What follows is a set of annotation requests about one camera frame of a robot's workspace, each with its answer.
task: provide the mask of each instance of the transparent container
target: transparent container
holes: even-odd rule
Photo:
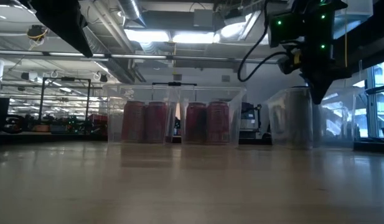
[[[266,103],[274,146],[313,148],[312,98],[308,87],[281,90]]]
[[[272,143],[290,149],[353,147],[357,87],[331,88],[320,105],[308,87],[282,90],[268,101]]]
[[[172,142],[179,94],[169,86],[105,85],[109,143]]]
[[[331,88],[321,103],[320,128],[321,145],[353,147],[359,127],[355,123],[357,96],[362,92],[358,87]]]
[[[238,146],[244,87],[180,87],[183,145]]]

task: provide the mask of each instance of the fluorescent light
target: fluorescent light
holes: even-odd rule
[[[129,40],[137,42],[167,42],[169,36],[163,30],[129,30],[125,29],[125,34]]]
[[[57,86],[62,86],[61,84],[59,84],[57,82],[52,82],[52,84],[57,85]]]
[[[61,53],[61,52],[50,52],[49,53],[51,56],[76,56],[76,57],[84,57],[83,54],[80,53]]]
[[[198,32],[179,32],[172,39],[175,43],[185,44],[212,44],[214,39],[213,32],[198,33]]]
[[[227,25],[224,28],[222,28],[221,35],[225,38],[234,36],[243,30],[243,27],[245,24],[246,24],[245,22],[239,22],[239,23]]]
[[[10,7],[9,5],[0,5],[0,7]]]
[[[71,93],[71,92],[72,92],[72,90],[69,89],[69,88],[60,88],[60,89],[63,90],[63,91],[66,91],[66,92],[68,92],[68,93]]]
[[[113,58],[133,58],[133,59],[167,59],[165,55],[111,55]]]
[[[105,72],[109,72],[109,70],[108,70],[105,66],[103,66],[103,65],[101,65],[100,63],[95,62],[95,61],[94,61],[94,63],[95,63],[97,66],[99,66],[101,69],[103,69],[103,71],[105,71]]]
[[[354,86],[359,87],[359,88],[365,87],[365,80],[362,80],[358,83],[355,83]]]

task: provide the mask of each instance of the soda can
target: soda can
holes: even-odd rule
[[[186,110],[185,141],[205,142],[207,138],[207,107],[205,103],[189,103]]]
[[[229,142],[229,106],[226,102],[214,101],[207,108],[207,142]]]
[[[144,139],[144,103],[127,101],[124,106],[123,129],[121,140],[125,142],[142,142]]]
[[[162,143],[166,134],[167,105],[164,102],[150,102],[146,108],[146,140]]]

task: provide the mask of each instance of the table surface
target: table surface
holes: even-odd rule
[[[0,224],[384,223],[381,154],[103,142],[0,150]]]

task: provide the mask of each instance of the metal frame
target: metal frame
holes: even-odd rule
[[[368,127],[368,136],[377,137],[377,101],[376,94],[369,94],[372,89],[374,89],[375,80],[373,67],[367,69],[367,88],[366,93],[368,94],[368,105],[367,105],[367,127]]]
[[[24,57],[51,59],[62,58],[67,60],[108,60],[109,58],[145,59],[145,60],[195,60],[208,62],[241,62],[242,58],[231,57],[200,57],[182,55],[143,55],[143,54],[94,54],[91,58],[84,57],[81,53],[70,52],[38,52],[25,50],[0,50],[0,57]],[[246,63],[261,63],[263,58],[246,59]],[[277,64],[277,60],[268,60],[265,64]]]
[[[38,115],[38,122],[41,122],[42,119],[42,107],[44,103],[44,91],[45,88],[63,88],[62,86],[47,86],[45,87],[45,81],[46,80],[62,80],[63,78],[51,78],[51,77],[44,77],[42,78],[42,89],[41,89],[41,100],[40,100],[40,111]],[[86,80],[88,81],[88,94],[87,94],[87,109],[85,111],[85,121],[88,119],[88,110],[89,110],[89,105],[90,105],[90,90],[91,90],[91,79],[90,78],[74,78],[74,80]]]

